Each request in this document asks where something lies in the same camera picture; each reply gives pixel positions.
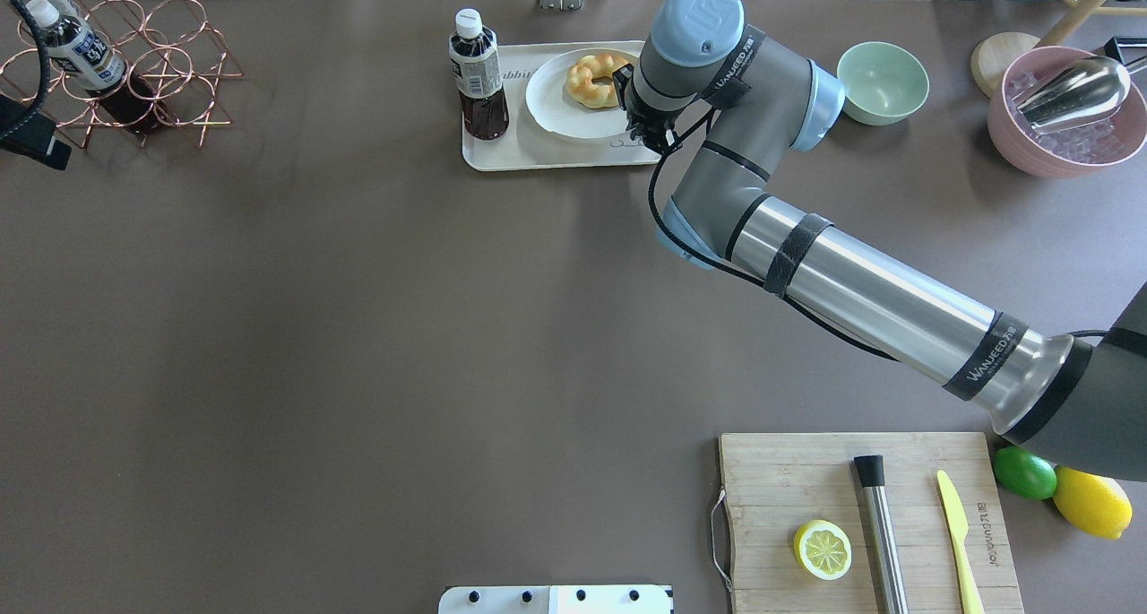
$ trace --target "bottle cap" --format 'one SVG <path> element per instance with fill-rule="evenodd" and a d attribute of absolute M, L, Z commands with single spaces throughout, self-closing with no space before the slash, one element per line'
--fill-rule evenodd
<path fill-rule="evenodd" d="M 46 0 L 29 1 L 28 10 L 40 26 L 52 26 L 60 21 L 60 10 Z"/>
<path fill-rule="evenodd" d="M 482 14 L 475 9 L 459 10 L 454 16 L 454 26 L 458 34 L 465 39 L 478 38 L 482 33 Z"/>
<path fill-rule="evenodd" d="M 866 454 L 852 458 L 861 487 L 884 487 L 884 456 Z"/>

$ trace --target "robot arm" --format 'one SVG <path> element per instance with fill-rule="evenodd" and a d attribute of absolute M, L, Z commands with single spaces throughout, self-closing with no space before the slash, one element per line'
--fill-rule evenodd
<path fill-rule="evenodd" d="M 825 135 L 843 91 L 746 25 L 740 0 L 668 0 L 619 84 L 633 132 L 663 154 L 686 104 L 721 110 L 665 207 L 665 225 L 690 250 L 728 259 L 941 382 L 986 410 L 1009 441 L 1083 471 L 1147 480 L 1147 286 L 1100 345 L 1046 337 L 765 193 L 787 149 Z"/>

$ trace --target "metal scoop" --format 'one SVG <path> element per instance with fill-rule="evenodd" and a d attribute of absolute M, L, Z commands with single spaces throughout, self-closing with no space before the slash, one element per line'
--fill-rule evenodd
<path fill-rule="evenodd" d="M 1110 117 L 1130 92 L 1131 75 L 1123 63 L 1090 55 L 1016 103 L 1036 133 L 1053 133 Z"/>

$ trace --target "dark tea bottle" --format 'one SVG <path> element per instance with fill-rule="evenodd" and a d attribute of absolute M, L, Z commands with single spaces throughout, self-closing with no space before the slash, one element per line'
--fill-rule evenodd
<path fill-rule="evenodd" d="M 476 139 L 498 139 L 509 127 L 509 109 L 498 65 L 498 37 L 482 25 L 475 9 L 459 10 L 450 37 L 450 60 L 462 99 L 466 132 Z"/>
<path fill-rule="evenodd" d="M 63 16 L 52 2 L 32 0 L 28 9 L 44 30 L 44 45 L 61 71 L 76 79 L 88 95 L 96 100 L 111 118 L 124 124 L 127 132 L 146 135 L 163 127 L 159 115 L 165 112 L 162 102 L 141 96 L 155 96 L 150 84 L 132 75 L 126 83 L 127 65 L 108 47 L 88 23 L 73 16 Z"/>

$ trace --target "wooden coaster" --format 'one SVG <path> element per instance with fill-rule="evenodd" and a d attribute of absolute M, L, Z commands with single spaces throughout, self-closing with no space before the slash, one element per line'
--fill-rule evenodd
<path fill-rule="evenodd" d="M 1031 50 L 1037 42 L 1038 38 L 1020 31 L 1004 31 L 980 42 L 972 50 L 972 78 L 976 80 L 980 91 L 991 96 L 1013 60 Z"/>

